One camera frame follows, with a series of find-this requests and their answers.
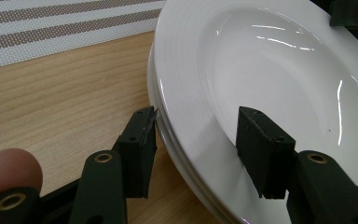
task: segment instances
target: wooden table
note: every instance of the wooden table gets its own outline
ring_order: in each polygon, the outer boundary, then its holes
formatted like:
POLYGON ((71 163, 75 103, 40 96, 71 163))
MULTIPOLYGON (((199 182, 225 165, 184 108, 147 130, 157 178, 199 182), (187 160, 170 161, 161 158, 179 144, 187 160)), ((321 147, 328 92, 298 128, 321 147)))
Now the wooden table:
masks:
MULTIPOLYGON (((109 149, 131 114, 149 105, 147 58, 154 33, 0 67, 0 150, 33 153, 42 195, 80 177, 91 153, 109 149)), ((129 199, 130 223, 217 223, 158 137, 149 199, 129 199)))

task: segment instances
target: brass screw hole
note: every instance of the brass screw hole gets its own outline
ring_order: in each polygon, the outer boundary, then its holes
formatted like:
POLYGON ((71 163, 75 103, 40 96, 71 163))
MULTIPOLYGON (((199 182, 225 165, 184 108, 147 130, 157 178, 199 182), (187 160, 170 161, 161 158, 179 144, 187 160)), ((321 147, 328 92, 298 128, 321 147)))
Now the brass screw hole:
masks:
POLYGON ((104 162, 108 162, 110 160, 112 160, 113 156, 110 155, 109 153, 102 153, 97 155, 94 158, 94 161, 98 162, 98 163, 104 163, 104 162))
POLYGON ((19 206, 27 196, 23 193, 13 193, 0 201, 0 211, 7 211, 19 206))
POLYGON ((326 164, 328 162, 327 158, 321 154, 317 153, 310 153, 307 155, 308 159, 310 161, 320 163, 320 164, 326 164))

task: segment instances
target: striped placemat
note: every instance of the striped placemat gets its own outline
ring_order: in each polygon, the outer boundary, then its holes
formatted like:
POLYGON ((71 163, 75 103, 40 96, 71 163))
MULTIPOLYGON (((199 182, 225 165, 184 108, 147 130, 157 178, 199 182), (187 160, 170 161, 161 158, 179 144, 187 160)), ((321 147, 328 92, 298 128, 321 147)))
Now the striped placemat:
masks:
POLYGON ((0 66, 153 31, 165 0, 0 0, 0 66))

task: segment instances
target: white plate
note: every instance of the white plate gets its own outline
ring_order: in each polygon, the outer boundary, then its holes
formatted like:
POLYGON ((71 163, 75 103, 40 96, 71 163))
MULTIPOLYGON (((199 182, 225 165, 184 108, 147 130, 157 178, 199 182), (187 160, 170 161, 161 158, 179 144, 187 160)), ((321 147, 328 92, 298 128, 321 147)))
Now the white plate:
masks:
POLYGON ((335 158, 358 185, 358 42, 328 21, 306 0, 182 0, 163 8, 153 97, 175 141, 167 149, 180 154, 176 165, 190 186, 202 185, 205 195, 196 193, 209 207, 220 204, 243 223, 289 223, 285 201, 258 199, 237 156, 240 105, 275 120, 297 140, 296 151, 335 158))

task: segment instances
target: human finger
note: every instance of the human finger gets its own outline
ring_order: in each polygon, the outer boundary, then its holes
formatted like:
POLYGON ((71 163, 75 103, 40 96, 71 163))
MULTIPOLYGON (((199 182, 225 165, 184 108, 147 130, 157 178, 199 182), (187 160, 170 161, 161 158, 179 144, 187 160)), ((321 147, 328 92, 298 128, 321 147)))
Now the human finger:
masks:
POLYGON ((0 192, 16 187, 40 191, 42 182, 42 169, 31 153, 18 148, 0 151, 0 192))

